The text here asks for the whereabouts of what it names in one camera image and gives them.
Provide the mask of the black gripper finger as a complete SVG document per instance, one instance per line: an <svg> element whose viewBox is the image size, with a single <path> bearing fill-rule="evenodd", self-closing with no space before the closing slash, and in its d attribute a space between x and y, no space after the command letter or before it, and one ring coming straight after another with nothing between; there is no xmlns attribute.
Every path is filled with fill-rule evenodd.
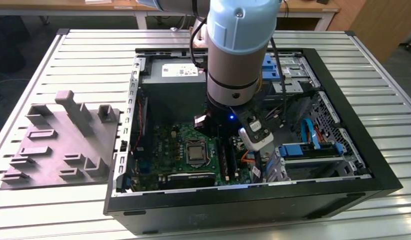
<svg viewBox="0 0 411 240"><path fill-rule="evenodd" d="M193 129L197 131L205 130L208 127L208 115L196 115L193 116Z"/></svg>

